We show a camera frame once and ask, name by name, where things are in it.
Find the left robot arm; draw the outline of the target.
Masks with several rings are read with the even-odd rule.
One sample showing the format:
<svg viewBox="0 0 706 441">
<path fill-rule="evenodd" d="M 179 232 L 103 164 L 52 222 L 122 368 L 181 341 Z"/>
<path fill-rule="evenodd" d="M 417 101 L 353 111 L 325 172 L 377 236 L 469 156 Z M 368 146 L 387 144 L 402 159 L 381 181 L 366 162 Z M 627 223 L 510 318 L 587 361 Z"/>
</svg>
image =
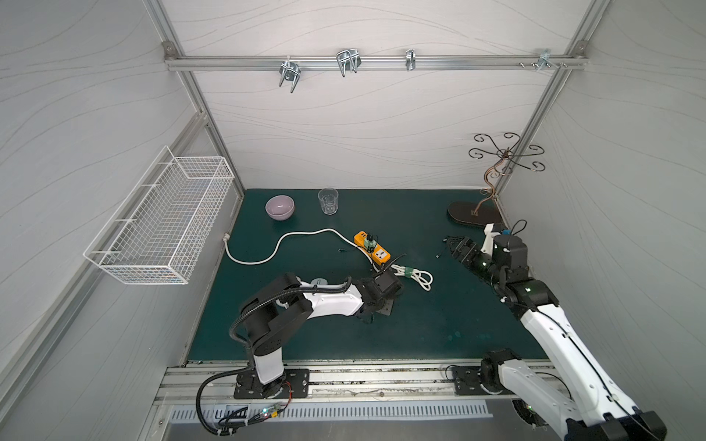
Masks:
<svg viewBox="0 0 706 441">
<path fill-rule="evenodd" d="M 264 423 L 281 415 L 295 395 L 307 395 L 308 371 L 286 371 L 282 349 L 306 322 L 321 317 L 356 317 L 371 319 L 402 293 L 404 284 L 393 270 L 381 269 L 369 277 L 347 277 L 341 284 L 305 282 L 286 273 L 262 288 L 242 304 L 239 316 L 229 328 L 230 338 L 246 349 L 243 369 L 228 370 L 210 376 L 197 389 L 195 411 L 202 427 L 215 437 L 231 437 L 253 424 Z M 235 394 L 276 402 L 250 415 L 247 406 L 208 418 L 202 409 L 202 395 L 215 380 L 233 377 L 238 380 Z"/>
</svg>

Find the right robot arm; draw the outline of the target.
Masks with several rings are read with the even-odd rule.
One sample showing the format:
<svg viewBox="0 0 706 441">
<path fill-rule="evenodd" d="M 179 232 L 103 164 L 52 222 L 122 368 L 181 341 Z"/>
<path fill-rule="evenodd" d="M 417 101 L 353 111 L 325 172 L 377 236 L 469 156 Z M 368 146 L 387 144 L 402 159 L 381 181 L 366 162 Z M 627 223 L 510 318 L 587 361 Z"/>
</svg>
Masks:
<svg viewBox="0 0 706 441">
<path fill-rule="evenodd" d="M 548 426 L 562 440 L 664 440 L 667 427 L 654 411 L 643 411 L 610 377 L 570 325 L 550 288 L 531 276 L 528 248 L 497 224 L 483 244 L 468 237 L 445 241 L 450 255 L 487 283 L 529 331 L 555 368 L 564 389 L 531 370 L 515 351 L 490 351 L 476 380 L 452 370 L 460 389 L 479 387 L 490 395 L 511 392 L 527 423 Z"/>
</svg>

